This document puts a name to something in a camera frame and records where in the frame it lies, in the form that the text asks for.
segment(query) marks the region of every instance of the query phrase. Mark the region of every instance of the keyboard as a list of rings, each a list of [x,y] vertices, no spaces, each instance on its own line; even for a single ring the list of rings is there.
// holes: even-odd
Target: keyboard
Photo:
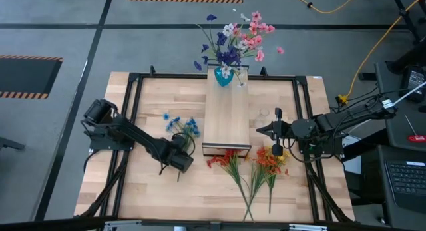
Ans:
[[[426,166],[418,162],[387,162],[394,192],[426,195]]]
[[[396,205],[426,213],[426,163],[385,161]]]

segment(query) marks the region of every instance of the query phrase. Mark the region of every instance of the table leg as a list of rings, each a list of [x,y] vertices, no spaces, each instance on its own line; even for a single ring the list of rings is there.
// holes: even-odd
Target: table leg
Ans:
[[[25,145],[0,137],[0,149],[1,148],[14,148],[16,150],[23,150]]]

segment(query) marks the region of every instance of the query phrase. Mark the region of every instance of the white flower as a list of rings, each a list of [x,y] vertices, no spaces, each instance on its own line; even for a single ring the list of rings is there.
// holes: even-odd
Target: white flower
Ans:
[[[223,34],[225,36],[229,37],[232,34],[233,30],[234,30],[233,24],[225,25],[224,30],[223,30]]]
[[[231,75],[231,67],[226,65],[222,62],[222,68],[220,68],[220,71],[222,71],[222,76],[227,79]]]
[[[247,18],[243,13],[241,13],[241,19],[243,19],[245,22],[250,21],[250,19]]]
[[[245,50],[248,48],[248,41],[247,40],[242,40],[240,41],[240,43],[237,46],[238,49],[240,50]]]

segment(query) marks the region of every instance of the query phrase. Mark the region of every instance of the wooden block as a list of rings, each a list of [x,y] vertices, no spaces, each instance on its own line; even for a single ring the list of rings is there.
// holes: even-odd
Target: wooden block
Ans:
[[[245,157],[251,149],[249,141],[247,69],[240,76],[221,87],[214,76],[214,68],[208,69],[206,114],[204,115],[203,155],[224,155],[226,149],[241,150]]]

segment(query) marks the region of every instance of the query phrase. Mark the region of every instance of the purple flower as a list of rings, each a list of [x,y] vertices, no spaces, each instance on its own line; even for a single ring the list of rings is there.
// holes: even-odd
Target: purple flower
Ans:
[[[204,51],[207,51],[207,49],[208,49],[208,48],[209,48],[209,46],[208,46],[208,45],[203,44],[203,45],[202,45],[201,53],[203,53]]]
[[[194,66],[195,66],[195,68],[197,68],[199,71],[201,71],[201,70],[202,70],[202,67],[201,67],[200,63],[198,63],[197,61],[194,61]]]
[[[228,47],[228,51],[226,52],[217,52],[216,53],[216,59],[217,61],[222,64],[225,63],[226,65],[231,65],[232,63],[240,64],[240,55],[238,54],[237,48],[230,45]]]
[[[204,55],[203,57],[201,57],[201,58],[203,58],[204,59],[204,64],[205,65],[207,65],[207,62],[208,62],[208,57],[206,56],[206,55]]]
[[[209,14],[209,15],[207,16],[207,20],[208,20],[208,21],[213,21],[213,20],[215,20],[215,19],[217,19],[217,17],[216,17],[216,16],[214,16],[214,15],[212,15],[212,14]]]
[[[217,45],[225,45],[227,37],[222,33],[218,32],[218,42],[216,42]]]

